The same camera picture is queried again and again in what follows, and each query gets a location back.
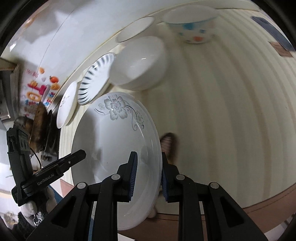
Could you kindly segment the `white plate grey flower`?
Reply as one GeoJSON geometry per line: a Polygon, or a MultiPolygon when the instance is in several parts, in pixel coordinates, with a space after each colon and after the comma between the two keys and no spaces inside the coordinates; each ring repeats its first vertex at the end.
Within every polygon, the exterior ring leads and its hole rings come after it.
{"type": "Polygon", "coordinates": [[[159,194],[162,154],[154,122],[135,97],[124,92],[99,97],[83,114],[74,135],[72,152],[86,158],[71,168],[74,184],[95,184],[115,174],[137,152],[137,175],[130,202],[118,204],[118,230],[143,222],[159,194]]]}

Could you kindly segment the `white plate blue leaf pattern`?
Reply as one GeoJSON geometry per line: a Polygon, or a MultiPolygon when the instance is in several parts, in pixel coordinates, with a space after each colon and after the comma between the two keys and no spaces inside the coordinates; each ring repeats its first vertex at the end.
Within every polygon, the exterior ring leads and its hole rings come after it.
{"type": "Polygon", "coordinates": [[[79,105],[86,105],[104,89],[109,80],[109,72],[116,54],[109,52],[98,58],[87,70],[77,92],[79,105]]]}

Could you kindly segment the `plain white bowl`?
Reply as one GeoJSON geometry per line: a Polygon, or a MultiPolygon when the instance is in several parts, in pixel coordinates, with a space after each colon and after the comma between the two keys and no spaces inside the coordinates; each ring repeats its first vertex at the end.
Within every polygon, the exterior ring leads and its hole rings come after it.
{"type": "Polygon", "coordinates": [[[114,86],[142,91],[158,84],[168,68],[165,43],[158,37],[142,37],[127,44],[111,65],[109,80],[114,86]]]}

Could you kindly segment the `white bowl black rim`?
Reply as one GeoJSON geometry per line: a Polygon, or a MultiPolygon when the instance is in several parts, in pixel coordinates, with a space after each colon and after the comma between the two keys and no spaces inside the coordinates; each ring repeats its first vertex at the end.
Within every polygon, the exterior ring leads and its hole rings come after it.
{"type": "Polygon", "coordinates": [[[156,18],[153,16],[146,16],[132,22],[121,30],[116,36],[116,42],[125,46],[137,38],[154,36],[155,34],[156,18]]]}

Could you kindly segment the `white bowl blue orange dots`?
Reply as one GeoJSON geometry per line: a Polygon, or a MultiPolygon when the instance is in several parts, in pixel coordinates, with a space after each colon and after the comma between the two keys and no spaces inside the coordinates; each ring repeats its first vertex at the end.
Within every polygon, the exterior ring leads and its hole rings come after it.
{"type": "Polygon", "coordinates": [[[215,34],[219,13],[209,6],[198,4],[179,6],[168,11],[163,21],[180,39],[190,44],[209,42],[215,34]]]}

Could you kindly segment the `white oval plate pink flowers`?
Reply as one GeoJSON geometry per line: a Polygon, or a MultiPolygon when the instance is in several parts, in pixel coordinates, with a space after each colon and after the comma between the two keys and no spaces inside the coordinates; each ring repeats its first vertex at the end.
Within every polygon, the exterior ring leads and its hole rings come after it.
{"type": "Polygon", "coordinates": [[[67,125],[77,105],[77,81],[72,82],[66,89],[59,104],[56,126],[58,129],[67,125]]]}

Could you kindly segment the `striped table mat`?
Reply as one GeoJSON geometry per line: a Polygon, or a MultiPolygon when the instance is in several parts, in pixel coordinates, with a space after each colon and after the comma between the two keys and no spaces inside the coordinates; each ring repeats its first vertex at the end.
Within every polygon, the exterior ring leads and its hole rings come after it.
{"type": "Polygon", "coordinates": [[[180,172],[220,183],[243,207],[295,184],[295,52],[280,55],[254,16],[263,13],[221,9],[205,44],[184,43],[159,23],[168,71],[133,93],[160,135],[176,134],[180,172]]]}

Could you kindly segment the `brown label card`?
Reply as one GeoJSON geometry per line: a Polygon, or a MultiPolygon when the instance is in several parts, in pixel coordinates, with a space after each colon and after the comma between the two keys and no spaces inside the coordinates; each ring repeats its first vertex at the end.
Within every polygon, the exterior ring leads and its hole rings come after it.
{"type": "Polygon", "coordinates": [[[293,57],[279,42],[270,42],[270,44],[281,57],[293,57]]]}

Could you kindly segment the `blue smartphone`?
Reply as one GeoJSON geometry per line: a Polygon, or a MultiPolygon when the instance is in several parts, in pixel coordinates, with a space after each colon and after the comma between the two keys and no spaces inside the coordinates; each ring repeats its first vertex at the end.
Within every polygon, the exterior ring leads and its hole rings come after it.
{"type": "Polygon", "coordinates": [[[295,52],[295,49],[290,43],[290,41],[268,20],[258,16],[251,16],[251,19],[253,19],[256,23],[262,26],[268,33],[270,33],[285,50],[295,52]]]}

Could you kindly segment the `colourful fruit wall sticker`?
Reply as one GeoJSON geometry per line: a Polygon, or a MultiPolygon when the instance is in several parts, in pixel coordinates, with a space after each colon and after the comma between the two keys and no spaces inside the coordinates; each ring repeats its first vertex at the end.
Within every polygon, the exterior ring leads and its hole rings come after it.
{"type": "Polygon", "coordinates": [[[59,78],[48,75],[44,68],[34,66],[25,68],[20,88],[21,114],[34,118],[39,103],[43,103],[45,107],[50,106],[60,88],[59,78]]]}

